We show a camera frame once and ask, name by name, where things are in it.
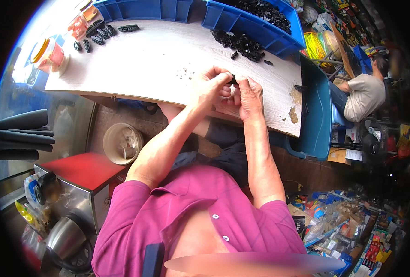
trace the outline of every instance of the kettle handle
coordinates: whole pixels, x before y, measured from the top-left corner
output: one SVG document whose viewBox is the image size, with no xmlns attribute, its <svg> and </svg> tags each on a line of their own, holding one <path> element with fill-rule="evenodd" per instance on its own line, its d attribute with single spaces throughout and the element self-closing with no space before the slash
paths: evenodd
<svg viewBox="0 0 410 277">
<path fill-rule="evenodd" d="M 36 195 L 36 199 L 42 206 L 45 205 L 45 196 L 43 195 L 43 190 L 45 187 L 50 184 L 51 181 L 56 179 L 56 175 L 54 172 L 50 171 L 44 175 L 42 175 L 39 180 L 37 180 L 37 185 L 34 187 L 34 194 Z"/>
<path fill-rule="evenodd" d="M 93 247 L 89 240 L 86 240 L 84 243 L 85 247 L 88 249 L 88 259 L 85 264 L 83 265 L 72 265 L 67 261 L 63 261 L 59 258 L 59 256 L 54 252 L 51 251 L 51 259 L 58 265 L 61 265 L 62 268 L 72 271 L 74 273 L 85 273 L 91 268 L 91 261 L 93 259 Z"/>
</svg>

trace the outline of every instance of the beige t-shirt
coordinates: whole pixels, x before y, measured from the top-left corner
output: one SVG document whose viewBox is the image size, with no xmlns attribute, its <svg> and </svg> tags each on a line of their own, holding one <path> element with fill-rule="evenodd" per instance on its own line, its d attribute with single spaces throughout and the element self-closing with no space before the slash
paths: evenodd
<svg viewBox="0 0 410 277">
<path fill-rule="evenodd" d="M 361 74 L 349 80 L 352 92 L 345 105 L 346 120 L 360 122 L 385 102 L 385 85 L 378 78 Z"/>
</svg>

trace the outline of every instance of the bucket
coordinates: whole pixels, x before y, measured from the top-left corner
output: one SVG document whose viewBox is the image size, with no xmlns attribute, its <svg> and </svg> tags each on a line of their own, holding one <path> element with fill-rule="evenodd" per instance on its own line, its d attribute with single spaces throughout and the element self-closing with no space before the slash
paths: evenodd
<svg viewBox="0 0 410 277">
<path fill-rule="evenodd" d="M 124 158 L 123 155 L 120 154 L 120 151 L 118 149 L 119 147 L 119 137 L 123 136 L 123 130 L 131 130 L 136 134 L 137 138 L 137 145 L 136 145 L 136 153 L 132 158 Z M 125 165 L 132 163 L 133 161 L 136 160 L 137 156 L 139 155 L 141 149 L 143 147 L 143 138 L 142 134 L 136 130 L 133 126 L 126 124 L 126 123 L 117 123 L 111 126 L 105 133 L 105 136 L 103 136 L 103 150 L 105 151 L 105 154 L 107 157 L 112 161 L 113 163 L 120 164 L 120 165 Z"/>
</svg>

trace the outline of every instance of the white table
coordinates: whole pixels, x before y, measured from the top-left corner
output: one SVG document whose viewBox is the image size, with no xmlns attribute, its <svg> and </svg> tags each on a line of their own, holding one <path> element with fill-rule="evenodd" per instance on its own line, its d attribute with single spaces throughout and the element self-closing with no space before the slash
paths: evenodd
<svg viewBox="0 0 410 277">
<path fill-rule="evenodd" d="M 252 62 L 216 42 L 200 21 L 188 24 L 162 20 L 127 20 L 111 22 L 118 26 L 137 24 L 140 30 L 117 35 L 100 46 L 91 42 L 91 53 L 77 52 L 73 40 L 64 44 L 70 53 L 69 65 L 60 78 L 50 76 L 45 90 L 68 91 L 91 97 L 117 97 L 178 106 L 188 103 L 193 73 L 210 65 L 228 69 L 233 74 L 252 77 L 263 87 L 267 126 L 299 137 L 302 94 L 294 85 L 302 84 L 300 65 L 291 58 L 282 60 L 269 52 L 264 59 Z M 235 107 L 218 101 L 211 116 L 238 121 Z"/>
</svg>

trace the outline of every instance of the floor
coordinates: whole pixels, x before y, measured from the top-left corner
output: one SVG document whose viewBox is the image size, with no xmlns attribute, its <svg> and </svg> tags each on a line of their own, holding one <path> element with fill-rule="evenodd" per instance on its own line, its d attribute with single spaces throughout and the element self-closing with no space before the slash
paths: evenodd
<svg viewBox="0 0 410 277">
<path fill-rule="evenodd" d="M 92 152 L 104 153 L 103 136 L 110 126 L 119 122 L 128 123 L 141 131 L 145 142 L 168 125 L 161 110 L 150 115 L 143 109 L 130 108 L 121 103 L 115 109 L 100 105 L 89 146 Z M 208 157 L 216 157 L 221 149 L 199 137 L 199 152 Z M 354 185 L 350 181 L 350 175 L 353 174 L 354 169 L 349 165 L 329 161 L 302 160 L 288 154 L 285 149 L 275 146 L 271 148 L 271 152 L 287 194 L 310 194 L 313 191 L 347 189 Z M 298 184 L 302 184 L 300 192 L 298 192 Z"/>
</svg>

